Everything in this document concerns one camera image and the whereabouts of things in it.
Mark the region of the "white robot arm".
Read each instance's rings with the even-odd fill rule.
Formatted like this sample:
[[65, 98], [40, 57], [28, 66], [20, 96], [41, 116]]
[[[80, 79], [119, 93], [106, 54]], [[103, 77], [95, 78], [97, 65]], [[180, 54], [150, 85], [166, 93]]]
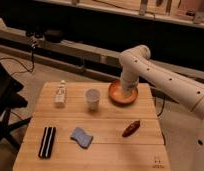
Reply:
[[129, 96], [137, 87], [139, 78], [143, 77], [196, 114], [202, 123], [191, 171], [204, 171], [204, 84], [153, 64], [149, 61], [150, 56], [150, 49], [146, 45], [120, 53], [122, 92], [124, 96]]

